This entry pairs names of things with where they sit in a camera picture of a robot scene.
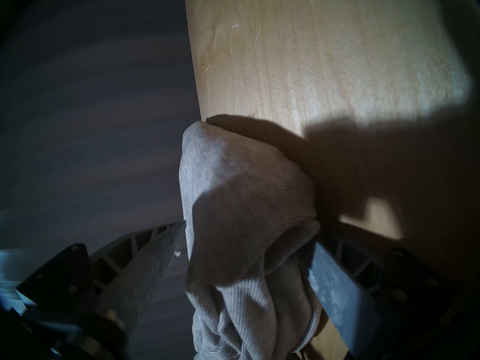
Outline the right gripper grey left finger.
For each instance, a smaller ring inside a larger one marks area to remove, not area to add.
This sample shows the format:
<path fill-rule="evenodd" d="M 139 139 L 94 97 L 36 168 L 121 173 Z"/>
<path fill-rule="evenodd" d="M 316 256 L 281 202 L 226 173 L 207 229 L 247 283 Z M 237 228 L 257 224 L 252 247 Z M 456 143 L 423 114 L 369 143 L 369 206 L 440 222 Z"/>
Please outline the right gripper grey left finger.
<path fill-rule="evenodd" d="M 107 320 L 129 336 L 179 245 L 185 221 L 120 237 L 89 255 L 68 246 L 17 286 L 25 321 L 54 332 L 86 332 Z"/>

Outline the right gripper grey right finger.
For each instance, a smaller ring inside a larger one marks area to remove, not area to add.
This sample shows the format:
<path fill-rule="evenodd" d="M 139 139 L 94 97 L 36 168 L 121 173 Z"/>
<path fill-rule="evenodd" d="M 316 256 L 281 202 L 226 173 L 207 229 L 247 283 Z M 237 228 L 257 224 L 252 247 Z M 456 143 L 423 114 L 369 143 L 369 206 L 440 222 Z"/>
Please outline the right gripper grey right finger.
<path fill-rule="evenodd" d="M 332 232 L 305 249 L 308 281 L 347 346 L 344 359 L 424 359 L 453 289 L 417 257 L 386 257 Z"/>

